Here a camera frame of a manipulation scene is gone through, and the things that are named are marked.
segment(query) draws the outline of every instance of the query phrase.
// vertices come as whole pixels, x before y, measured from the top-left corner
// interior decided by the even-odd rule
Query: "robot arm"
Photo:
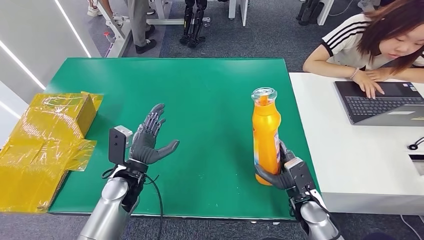
[[[281,173],[273,175],[260,165],[256,173],[273,186],[286,190],[293,216],[308,235],[308,240],[343,240],[340,230],[316,190],[306,163],[288,150],[280,140]]]
[[[131,135],[130,131],[122,127],[109,130],[109,161],[114,163],[115,167],[78,240],[120,239],[139,203],[139,195],[146,178],[152,180],[146,174],[148,165],[173,153],[180,143],[178,140],[173,140],[167,146],[155,149],[156,137],[165,122],[165,119],[159,120],[163,113],[164,105],[158,104],[147,115],[132,139],[127,161],[125,161],[125,150],[127,137]]]

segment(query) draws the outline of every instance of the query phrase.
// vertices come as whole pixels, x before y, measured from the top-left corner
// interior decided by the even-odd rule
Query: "woman's hand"
[[[365,74],[374,82],[384,82],[387,79],[393,78],[392,69],[382,67],[371,71],[365,71]]]
[[[381,94],[385,94],[383,89],[373,81],[364,71],[358,71],[357,74],[353,77],[353,81],[357,83],[362,90],[366,93],[366,96],[370,99],[376,98],[376,90]]]

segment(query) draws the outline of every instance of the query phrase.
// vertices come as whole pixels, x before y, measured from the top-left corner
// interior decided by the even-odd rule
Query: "bracelet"
[[[354,77],[357,75],[358,71],[359,71],[359,67],[357,67],[357,68],[355,69],[355,71],[352,73],[352,75],[349,77],[349,79],[350,79],[350,80],[353,80],[353,79],[354,79]]]

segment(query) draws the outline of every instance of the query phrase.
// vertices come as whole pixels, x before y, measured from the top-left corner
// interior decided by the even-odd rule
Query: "woman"
[[[368,98],[384,94],[376,82],[389,78],[424,83],[424,0],[396,0],[352,16],[322,39],[305,72],[349,78]]]

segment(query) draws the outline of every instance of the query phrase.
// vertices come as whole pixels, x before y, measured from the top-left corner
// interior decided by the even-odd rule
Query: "led light strip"
[[[91,58],[91,54],[89,53],[89,50],[86,48],[86,46],[83,43],[83,40],[81,39],[80,35],[78,35],[77,30],[75,30],[74,25],[72,25],[71,20],[69,20],[68,15],[66,15],[64,8],[62,7],[62,5],[59,3],[59,0],[54,0],[54,2],[56,3],[57,7],[59,7],[60,12],[62,13],[62,15],[64,16],[67,24],[69,25],[70,29],[72,29],[73,34],[75,34],[76,39],[78,39],[79,44],[81,44],[82,48],[84,49],[85,53],[87,54],[87,56],[89,58]]]
[[[8,107],[6,104],[4,104],[2,101],[0,101],[0,106],[2,106],[6,111],[8,111],[13,116],[17,117],[18,119],[21,119],[21,116],[14,112],[10,107]]]
[[[34,74],[9,50],[9,48],[0,40],[0,47],[19,65],[19,67],[43,90],[46,87],[34,76]]]

